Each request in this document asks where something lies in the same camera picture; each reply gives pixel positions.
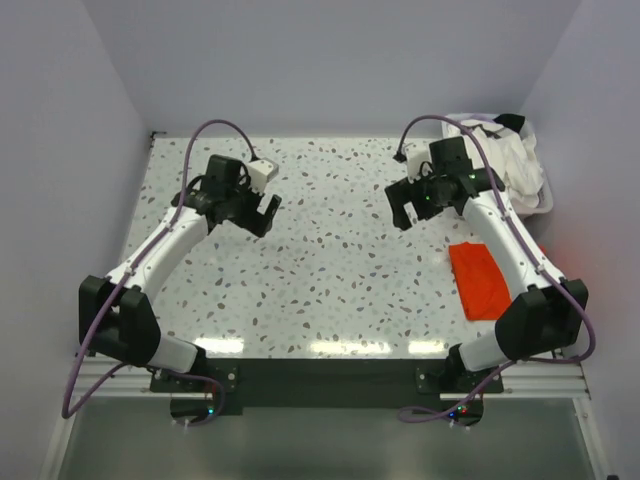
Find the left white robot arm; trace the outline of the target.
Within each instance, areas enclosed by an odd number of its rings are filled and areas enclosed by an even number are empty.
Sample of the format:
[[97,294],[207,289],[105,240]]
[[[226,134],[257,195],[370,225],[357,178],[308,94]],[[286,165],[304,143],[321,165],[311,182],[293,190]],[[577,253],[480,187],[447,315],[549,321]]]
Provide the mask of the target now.
[[204,174],[176,194],[152,234],[103,277],[88,276],[79,288],[79,340],[126,365],[172,371],[173,382],[196,392],[211,376],[203,348],[162,333],[153,301],[185,256],[225,221],[262,238],[280,206],[273,196],[258,209],[276,163],[249,163],[213,155]]

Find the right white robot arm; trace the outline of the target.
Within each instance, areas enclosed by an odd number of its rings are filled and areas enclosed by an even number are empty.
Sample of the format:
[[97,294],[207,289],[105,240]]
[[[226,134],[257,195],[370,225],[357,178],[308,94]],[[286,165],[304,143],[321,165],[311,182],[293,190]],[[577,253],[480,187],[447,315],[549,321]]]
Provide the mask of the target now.
[[432,143],[426,161],[410,160],[407,175],[385,189],[395,227],[408,230],[406,211],[420,220],[452,207],[479,234],[511,298],[492,331],[450,348],[430,381],[439,392],[469,392],[481,372],[520,360],[543,360],[569,347],[584,323],[588,290],[568,279],[532,239],[496,174],[472,164],[462,137]]

